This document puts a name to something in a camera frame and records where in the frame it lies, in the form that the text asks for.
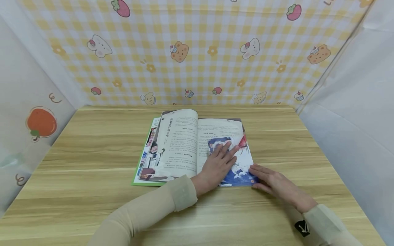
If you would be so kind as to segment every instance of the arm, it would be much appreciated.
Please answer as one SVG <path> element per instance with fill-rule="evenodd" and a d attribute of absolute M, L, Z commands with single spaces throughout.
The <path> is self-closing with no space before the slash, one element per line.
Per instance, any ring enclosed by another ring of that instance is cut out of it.
<path fill-rule="evenodd" d="M 94 233 L 88 246 L 129 246 L 138 232 L 147 229 L 169 213 L 192 206 L 200 196 L 214 188 L 229 172 L 238 147 L 227 152 L 231 143 L 219 146 L 197 176 L 182 176 L 142 195 L 111 213 Z"/>
<path fill-rule="evenodd" d="M 88 246 L 129 246 L 131 238 L 169 213 L 197 202 L 192 181 L 182 176 L 142 195 L 111 213 L 90 239 Z"/>
<path fill-rule="evenodd" d="M 260 179 L 253 188 L 265 191 L 291 204 L 304 217 L 311 234 L 323 240 L 319 246 L 362 246 L 346 229 L 333 211 L 318 204 L 311 196 L 301 191 L 283 174 L 254 164 L 249 172 Z"/>
<path fill-rule="evenodd" d="M 336 214 L 323 204 L 303 213 L 307 225 L 323 239 L 322 246 L 362 246 Z"/>

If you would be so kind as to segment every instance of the finger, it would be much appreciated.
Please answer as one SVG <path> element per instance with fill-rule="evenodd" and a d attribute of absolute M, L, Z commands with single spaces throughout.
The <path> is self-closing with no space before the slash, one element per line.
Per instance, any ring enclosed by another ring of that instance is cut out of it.
<path fill-rule="evenodd" d="M 223 145 L 217 144 L 214 151 L 212 152 L 211 156 L 215 158 L 217 154 L 219 154 L 219 151 L 222 149 Z"/>
<path fill-rule="evenodd" d="M 258 170 L 249 168 L 249 172 L 253 174 L 254 176 L 257 176 L 259 179 L 264 180 L 266 183 L 268 183 L 268 174 L 260 172 Z"/>
<path fill-rule="evenodd" d="M 234 164 L 235 164 L 236 162 L 237 162 L 237 157 L 236 157 L 236 156 L 233 156 L 233 157 L 227 162 L 226 168 L 227 168 L 228 170 L 230 170 L 231 167 L 234 166 Z"/>
<path fill-rule="evenodd" d="M 260 171 L 260 172 L 263 172 L 263 173 L 266 173 L 266 174 L 272 174 L 272 173 L 275 172 L 275 171 L 273 171 L 273 170 L 271 170 L 269 168 L 266 168 L 264 166 L 260 166 L 259 164 L 256 164 L 256 163 L 251 165 L 250 168 L 254 169 L 254 170 L 257 170 L 257 171 Z"/>
<path fill-rule="evenodd" d="M 234 148 L 232 148 L 232 150 L 230 150 L 229 152 L 227 152 L 225 154 L 225 156 L 223 157 L 223 160 L 225 162 L 228 162 L 234 155 L 235 153 L 237 153 L 237 151 L 240 149 L 240 147 L 237 145 Z"/>
<path fill-rule="evenodd" d="M 231 145 L 231 141 L 228 141 L 223 148 L 219 151 L 219 154 L 217 154 L 217 157 L 223 158 L 223 156 L 226 154 L 227 150 L 229 149 Z"/>
<path fill-rule="evenodd" d="M 266 186 L 266 185 L 261 184 L 261 183 L 256 183 L 256 184 L 252 185 L 252 188 L 258 189 L 258 190 L 261 190 L 261 191 L 265 191 L 265 192 L 267 192 L 268 194 L 273 195 L 272 189 L 269 188 L 269 187 Z"/>

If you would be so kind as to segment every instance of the black logo patch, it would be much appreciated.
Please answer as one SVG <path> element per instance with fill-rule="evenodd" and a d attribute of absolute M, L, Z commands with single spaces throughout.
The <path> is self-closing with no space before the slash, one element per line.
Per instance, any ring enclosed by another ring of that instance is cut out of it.
<path fill-rule="evenodd" d="M 310 234 L 308 225 L 305 222 L 305 220 L 298 221 L 297 223 L 294 224 L 294 227 L 297 229 L 297 231 L 301 233 L 303 237 L 306 237 Z"/>

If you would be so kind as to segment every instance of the open book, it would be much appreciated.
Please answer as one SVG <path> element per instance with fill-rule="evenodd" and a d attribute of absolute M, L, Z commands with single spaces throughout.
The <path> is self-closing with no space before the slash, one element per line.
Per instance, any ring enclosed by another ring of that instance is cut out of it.
<path fill-rule="evenodd" d="M 191 178 L 201 172 L 214 147 L 228 140 L 230 149 L 242 146 L 232 175 L 221 185 L 252 185 L 256 177 L 247 170 L 253 160 L 240 119 L 199 119 L 191 109 L 163 112 L 152 123 L 132 185 L 159 186 L 182 175 Z"/>

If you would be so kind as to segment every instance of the beige sleeve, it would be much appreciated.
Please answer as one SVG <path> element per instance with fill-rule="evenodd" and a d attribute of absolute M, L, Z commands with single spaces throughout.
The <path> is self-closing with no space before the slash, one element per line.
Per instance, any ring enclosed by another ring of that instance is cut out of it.
<path fill-rule="evenodd" d="M 342 221 L 323 204 L 303 213 L 307 225 L 323 239 L 322 246 L 362 246 Z"/>
<path fill-rule="evenodd" d="M 111 213 L 94 233 L 88 246 L 129 246 L 131 238 L 169 213 L 197 202 L 193 182 L 182 176 L 126 203 Z"/>

